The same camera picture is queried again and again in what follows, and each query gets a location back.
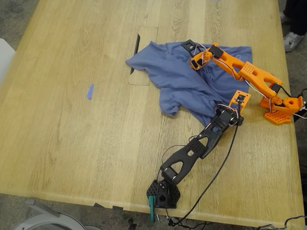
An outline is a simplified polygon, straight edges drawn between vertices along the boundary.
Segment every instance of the cloth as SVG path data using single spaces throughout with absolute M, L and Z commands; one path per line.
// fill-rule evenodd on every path
M 251 47 L 220 48 L 244 62 L 252 62 Z M 181 105 L 207 126 L 215 116 L 214 107 L 228 105 L 236 90 L 248 92 L 248 85 L 236 81 L 213 61 L 195 71 L 190 67 L 189 59 L 181 42 L 163 45 L 150 42 L 126 63 L 134 69 L 145 70 L 155 86 L 161 89 L 159 102 L 163 113 L 175 116 Z
M 303 36 L 307 32 L 307 0 L 287 0 L 283 13 L 292 19 L 290 32 Z

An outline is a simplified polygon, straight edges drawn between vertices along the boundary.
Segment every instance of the blue t-shirt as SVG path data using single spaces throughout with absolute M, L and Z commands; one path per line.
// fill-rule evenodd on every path
M 252 62 L 250 46 L 219 47 L 243 62 Z M 236 81 L 213 61 L 195 71 L 190 67 L 189 59 L 181 42 L 163 45 L 150 42 L 126 63 L 134 69 L 145 70 L 155 86 L 161 89 L 159 101 L 163 113 L 175 116 L 181 105 L 207 126 L 215 116 L 214 107 L 228 105 L 236 90 L 248 92 L 248 85 Z

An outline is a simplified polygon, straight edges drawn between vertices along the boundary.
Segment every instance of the wooden table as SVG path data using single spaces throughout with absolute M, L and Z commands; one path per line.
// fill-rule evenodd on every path
M 1 193 L 149 212 L 162 153 L 203 127 L 185 109 L 162 114 L 152 83 L 128 83 L 140 26 L 157 27 L 157 43 L 252 46 L 253 63 L 289 90 L 276 0 L 41 0 L 0 87 Z M 282 227 L 304 213 L 294 124 L 268 122 L 250 93 L 232 153 L 189 218 Z M 178 185 L 170 215 L 190 210 L 233 131 Z

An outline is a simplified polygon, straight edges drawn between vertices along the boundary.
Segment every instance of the person's foot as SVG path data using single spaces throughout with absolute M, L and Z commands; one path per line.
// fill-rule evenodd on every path
M 297 35 L 293 32 L 288 33 L 286 37 L 283 38 L 284 50 L 286 52 L 291 52 L 303 38 L 304 36 Z
M 279 12 L 279 17 L 282 24 L 291 22 L 291 18 L 287 17 L 282 11 Z

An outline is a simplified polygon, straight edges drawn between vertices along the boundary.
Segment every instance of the small blue object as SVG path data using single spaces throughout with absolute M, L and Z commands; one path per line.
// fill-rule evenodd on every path
M 86 95 L 87 99 L 92 98 L 93 89 L 94 89 L 94 84 L 91 84 L 90 88 L 88 89 L 87 95 Z

